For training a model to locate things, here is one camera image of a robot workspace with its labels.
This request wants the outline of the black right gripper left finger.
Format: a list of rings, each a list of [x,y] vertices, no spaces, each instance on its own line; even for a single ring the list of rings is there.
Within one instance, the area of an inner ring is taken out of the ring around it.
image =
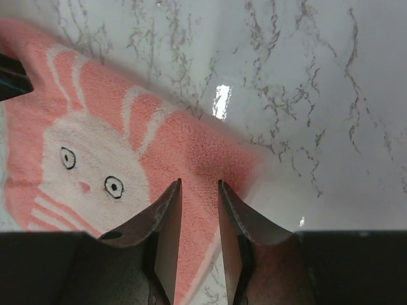
[[[1,234],[2,304],[173,304],[182,214],[175,180],[149,207],[94,238]]]

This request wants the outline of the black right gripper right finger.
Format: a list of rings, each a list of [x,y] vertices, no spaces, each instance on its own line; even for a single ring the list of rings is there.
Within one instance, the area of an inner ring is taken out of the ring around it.
[[[298,231],[218,183],[229,304],[405,304],[406,232]]]

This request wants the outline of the pink white towel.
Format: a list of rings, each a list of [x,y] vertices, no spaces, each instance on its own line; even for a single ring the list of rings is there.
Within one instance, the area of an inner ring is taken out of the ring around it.
[[[112,230],[183,185],[176,304],[189,304],[220,246],[217,183],[246,196],[260,157],[39,29],[1,19],[1,51],[33,91],[7,100],[4,205],[25,230]]]

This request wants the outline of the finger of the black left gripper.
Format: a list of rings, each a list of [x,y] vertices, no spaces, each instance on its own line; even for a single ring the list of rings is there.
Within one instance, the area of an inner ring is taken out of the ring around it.
[[[0,59],[0,101],[5,101],[34,90],[21,62],[1,54]]]

